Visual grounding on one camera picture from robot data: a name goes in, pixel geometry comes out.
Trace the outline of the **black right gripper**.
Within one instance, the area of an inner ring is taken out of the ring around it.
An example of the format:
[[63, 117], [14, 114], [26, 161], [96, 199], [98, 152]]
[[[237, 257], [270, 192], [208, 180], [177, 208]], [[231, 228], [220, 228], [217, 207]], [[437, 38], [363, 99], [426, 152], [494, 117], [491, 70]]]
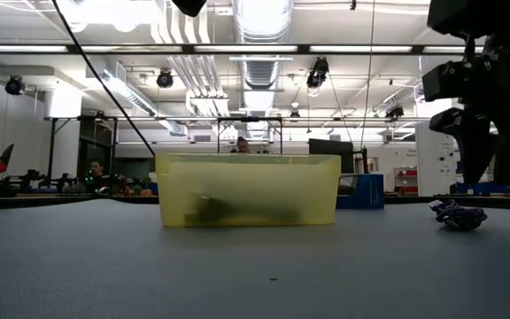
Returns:
[[[480, 113], [486, 113], [498, 129], [495, 151], [494, 179], [510, 183], [510, 43], [487, 42], [483, 52], [475, 57], [469, 72], [462, 103]], [[460, 151], [465, 183], [479, 183], [494, 153], [495, 137], [490, 132], [491, 121], [484, 115], [456, 107], [434, 115], [429, 128], [452, 136]]]

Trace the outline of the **yellow translucent plastic bin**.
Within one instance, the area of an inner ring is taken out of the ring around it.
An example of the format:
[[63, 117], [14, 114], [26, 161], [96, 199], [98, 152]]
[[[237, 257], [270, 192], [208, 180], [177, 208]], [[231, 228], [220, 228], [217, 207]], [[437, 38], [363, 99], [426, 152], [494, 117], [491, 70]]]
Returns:
[[160, 153], [166, 227], [329, 225], [335, 220], [336, 155]]

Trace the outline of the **blue storage crate row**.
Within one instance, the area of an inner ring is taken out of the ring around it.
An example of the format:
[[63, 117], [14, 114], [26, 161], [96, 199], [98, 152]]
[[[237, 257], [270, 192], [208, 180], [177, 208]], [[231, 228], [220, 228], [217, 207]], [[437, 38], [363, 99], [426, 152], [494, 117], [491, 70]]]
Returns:
[[452, 195], [489, 197], [493, 194], [495, 195], [510, 194], [510, 185], [497, 184], [493, 182], [477, 184], [455, 183], [450, 186], [449, 192]]

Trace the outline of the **shelf with red bins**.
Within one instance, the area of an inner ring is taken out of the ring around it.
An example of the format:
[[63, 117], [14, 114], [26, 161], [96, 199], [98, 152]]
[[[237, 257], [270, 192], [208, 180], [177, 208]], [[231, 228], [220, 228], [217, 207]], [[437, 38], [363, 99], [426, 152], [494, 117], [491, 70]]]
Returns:
[[401, 196], [417, 196], [418, 173], [414, 167], [398, 167], [394, 169], [394, 191]]

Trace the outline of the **blue cardboard box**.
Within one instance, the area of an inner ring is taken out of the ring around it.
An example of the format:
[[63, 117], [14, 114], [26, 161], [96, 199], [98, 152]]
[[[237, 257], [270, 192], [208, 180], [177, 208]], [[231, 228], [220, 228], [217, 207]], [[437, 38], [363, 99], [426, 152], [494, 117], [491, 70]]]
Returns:
[[342, 174], [339, 179], [336, 208], [383, 209], [384, 177], [380, 174]]

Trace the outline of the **black computer monitor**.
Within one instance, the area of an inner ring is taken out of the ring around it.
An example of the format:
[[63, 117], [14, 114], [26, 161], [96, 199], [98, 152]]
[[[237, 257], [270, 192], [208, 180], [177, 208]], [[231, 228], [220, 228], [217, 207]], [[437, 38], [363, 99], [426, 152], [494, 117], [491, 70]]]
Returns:
[[338, 155], [341, 157], [341, 173], [354, 173], [353, 144], [351, 142], [310, 139], [309, 153], [316, 155]]

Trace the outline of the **black background robot arms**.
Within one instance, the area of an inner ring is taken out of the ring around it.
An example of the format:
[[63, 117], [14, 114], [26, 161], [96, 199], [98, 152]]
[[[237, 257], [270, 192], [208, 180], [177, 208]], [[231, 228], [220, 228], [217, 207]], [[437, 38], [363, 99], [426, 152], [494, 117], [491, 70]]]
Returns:
[[2, 179], [2, 183], [18, 193], [62, 193], [73, 186], [76, 180], [69, 174], [50, 178], [39, 171], [28, 169], [24, 175], [7, 175]]

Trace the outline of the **silver ventilation duct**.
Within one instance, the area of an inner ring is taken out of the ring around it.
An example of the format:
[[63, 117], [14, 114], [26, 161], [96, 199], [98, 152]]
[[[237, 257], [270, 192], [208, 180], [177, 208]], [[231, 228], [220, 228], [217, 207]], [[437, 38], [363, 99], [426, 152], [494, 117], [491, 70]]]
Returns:
[[[293, 0], [233, 0], [236, 41], [283, 44], [290, 33]], [[279, 69], [273, 56], [245, 56], [241, 62], [243, 107], [250, 117], [267, 117], [274, 104]]]

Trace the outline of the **black background gantry frame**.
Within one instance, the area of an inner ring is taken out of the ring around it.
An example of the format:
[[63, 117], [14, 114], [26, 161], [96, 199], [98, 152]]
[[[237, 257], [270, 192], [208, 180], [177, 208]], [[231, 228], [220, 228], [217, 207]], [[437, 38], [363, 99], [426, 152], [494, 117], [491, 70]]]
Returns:
[[[51, 136], [56, 137], [66, 125], [79, 122], [95, 124], [110, 131], [108, 161], [146, 159], [157, 152], [217, 152], [217, 117], [228, 116], [121, 116], [81, 115], [50, 117]], [[395, 120], [366, 117], [284, 117], [284, 153], [302, 153], [308, 150], [310, 139], [351, 142], [355, 152], [366, 147], [386, 144], [407, 144], [415, 134], [414, 126], [427, 122], [425, 117], [400, 117]], [[248, 140], [254, 152], [280, 153], [279, 123], [265, 121], [221, 123], [220, 152], [236, 147], [239, 136]]]

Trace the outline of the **small black background frame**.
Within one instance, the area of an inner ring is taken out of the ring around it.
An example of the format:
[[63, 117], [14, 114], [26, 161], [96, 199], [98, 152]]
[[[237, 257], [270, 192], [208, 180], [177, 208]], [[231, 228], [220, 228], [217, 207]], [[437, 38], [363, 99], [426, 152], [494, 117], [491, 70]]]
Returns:
[[220, 135], [224, 128], [221, 126], [221, 123], [223, 121], [226, 121], [228, 124], [234, 124], [236, 121], [242, 122], [242, 123], [253, 123], [253, 122], [261, 122], [265, 121], [267, 124], [269, 124], [272, 121], [276, 121], [279, 123], [279, 135], [280, 135], [280, 154], [284, 154], [283, 150], [283, 128], [284, 123], [286, 121], [283, 117], [259, 117], [259, 116], [228, 116], [228, 117], [217, 117], [216, 123], [217, 123], [217, 153], [220, 153]]

